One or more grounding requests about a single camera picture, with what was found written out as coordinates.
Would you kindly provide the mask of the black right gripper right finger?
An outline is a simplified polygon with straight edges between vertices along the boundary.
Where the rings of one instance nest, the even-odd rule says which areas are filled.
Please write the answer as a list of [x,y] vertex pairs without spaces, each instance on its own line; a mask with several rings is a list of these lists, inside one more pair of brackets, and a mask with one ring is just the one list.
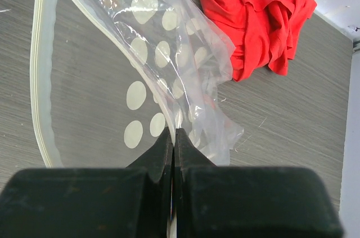
[[176,173],[198,172],[216,167],[194,146],[184,129],[176,130],[174,147],[174,170]]

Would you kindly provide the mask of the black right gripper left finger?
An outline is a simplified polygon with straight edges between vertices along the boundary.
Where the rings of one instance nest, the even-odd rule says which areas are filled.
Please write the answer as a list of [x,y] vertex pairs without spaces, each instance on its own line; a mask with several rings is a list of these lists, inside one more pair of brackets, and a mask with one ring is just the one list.
[[127,168],[145,168],[153,182],[170,182],[172,178],[173,144],[165,127],[155,143]]

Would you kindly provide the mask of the clear dotted zip bag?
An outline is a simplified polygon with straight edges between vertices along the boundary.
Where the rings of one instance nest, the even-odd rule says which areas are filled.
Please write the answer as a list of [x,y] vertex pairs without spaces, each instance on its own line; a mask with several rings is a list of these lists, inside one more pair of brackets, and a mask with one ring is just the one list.
[[164,128],[216,165],[243,129],[218,106],[234,45],[191,0],[35,0],[34,133],[47,167],[125,167]]

